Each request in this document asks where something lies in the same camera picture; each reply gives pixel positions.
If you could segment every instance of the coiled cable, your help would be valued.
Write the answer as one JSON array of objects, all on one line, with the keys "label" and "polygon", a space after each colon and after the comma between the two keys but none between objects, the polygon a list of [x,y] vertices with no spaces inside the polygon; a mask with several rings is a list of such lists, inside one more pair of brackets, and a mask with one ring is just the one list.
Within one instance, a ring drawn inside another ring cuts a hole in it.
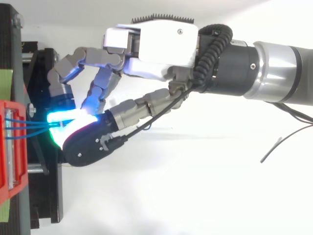
[{"label": "coiled cable", "polygon": [[212,79],[208,77],[209,72],[232,40],[233,32],[230,27],[224,24],[212,24],[200,29],[199,34],[217,35],[199,58],[198,63],[194,67],[193,79],[191,80],[194,86],[208,86]]}]

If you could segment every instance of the silver metal cylinder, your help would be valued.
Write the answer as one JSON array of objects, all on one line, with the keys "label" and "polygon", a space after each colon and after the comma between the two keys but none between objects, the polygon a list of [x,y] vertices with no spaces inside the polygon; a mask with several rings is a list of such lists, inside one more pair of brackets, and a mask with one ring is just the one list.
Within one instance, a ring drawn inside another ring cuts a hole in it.
[{"label": "silver metal cylinder", "polygon": [[33,57],[33,53],[23,53],[22,54],[23,64],[29,64],[31,62],[32,57]]},{"label": "silver metal cylinder", "polygon": [[296,76],[296,57],[289,46],[255,42],[259,54],[259,71],[247,99],[279,102],[291,90]]},{"label": "silver metal cylinder", "polygon": [[27,172],[28,172],[28,174],[43,173],[44,170],[43,170],[43,168],[41,167],[40,164],[28,164]]}]

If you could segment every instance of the black cable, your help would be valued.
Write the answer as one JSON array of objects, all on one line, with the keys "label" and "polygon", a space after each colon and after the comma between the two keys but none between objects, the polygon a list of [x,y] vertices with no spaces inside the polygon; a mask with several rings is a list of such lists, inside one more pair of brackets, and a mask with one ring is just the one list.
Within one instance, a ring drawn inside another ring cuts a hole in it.
[{"label": "black cable", "polygon": [[313,125],[309,125],[309,126],[305,126],[305,127],[302,127],[301,129],[291,133],[290,135],[288,135],[287,137],[283,138],[280,142],[278,142],[277,144],[275,144],[271,149],[270,151],[261,159],[261,163],[263,163],[266,158],[268,158],[268,156],[274,151],[275,148],[277,148],[282,142],[284,142],[285,140],[287,140],[289,137],[293,136],[294,134],[298,133],[299,131],[302,131],[306,128],[309,128],[309,127],[312,127]]},{"label": "black cable", "polygon": [[233,37],[231,28],[223,24],[212,24],[199,30],[199,34],[202,35],[213,35],[215,32],[218,32],[218,36],[207,47],[194,67],[194,78],[191,80],[194,85],[207,86],[210,83],[212,78],[208,77],[208,74]]},{"label": "black cable", "polygon": [[167,111],[169,111],[171,108],[174,107],[175,104],[177,104],[181,99],[183,99],[186,95],[191,93],[195,88],[189,88],[188,90],[181,93],[176,99],[173,100],[172,103],[170,103],[168,106],[166,106],[161,112],[159,112],[157,115],[155,115],[153,118],[151,118],[149,121],[147,121],[145,124],[139,126],[137,129],[129,133],[128,135],[123,137],[123,141],[127,141],[130,137],[133,137],[138,132],[142,131],[149,125],[151,125],[153,122],[158,120],[161,116],[163,116]]},{"label": "black cable", "polygon": [[267,102],[267,103],[272,104],[275,107],[279,108],[280,110],[289,113],[291,116],[293,116],[295,119],[297,119],[300,122],[307,123],[307,124],[313,124],[313,118],[312,117],[310,117],[304,113],[301,113],[295,109],[292,109],[289,106],[287,106],[286,104],[272,103],[272,102]]}]

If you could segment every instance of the glowing blue light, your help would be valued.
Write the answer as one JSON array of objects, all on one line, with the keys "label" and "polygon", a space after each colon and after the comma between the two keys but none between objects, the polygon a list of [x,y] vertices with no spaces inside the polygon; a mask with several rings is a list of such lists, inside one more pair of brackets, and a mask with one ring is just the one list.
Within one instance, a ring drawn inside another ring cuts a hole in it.
[{"label": "glowing blue light", "polygon": [[66,126],[50,128],[51,136],[54,142],[62,149],[65,140],[75,131],[97,121],[95,116],[87,114],[83,109],[73,109],[67,111],[57,111],[47,115],[47,121],[62,122],[72,120]]}]

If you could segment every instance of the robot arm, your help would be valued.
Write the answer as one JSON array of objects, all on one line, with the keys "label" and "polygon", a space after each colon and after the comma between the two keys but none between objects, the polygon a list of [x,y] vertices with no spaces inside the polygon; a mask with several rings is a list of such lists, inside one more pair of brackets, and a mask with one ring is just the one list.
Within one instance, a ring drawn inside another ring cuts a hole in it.
[{"label": "robot arm", "polygon": [[71,165],[89,165],[111,154],[141,128],[113,139],[111,133],[148,116],[153,118],[146,125],[152,123],[179,108],[191,91],[313,104],[311,50],[232,40],[231,30],[224,25],[209,25],[198,32],[192,20],[173,16],[152,15],[133,23],[109,28],[103,49],[78,48],[56,64],[48,74],[53,99],[67,104],[63,101],[72,94],[66,83],[84,65],[100,67],[83,103],[90,114],[101,112],[99,106],[122,73],[173,80],[169,89],[126,100],[70,135],[63,152]]}]

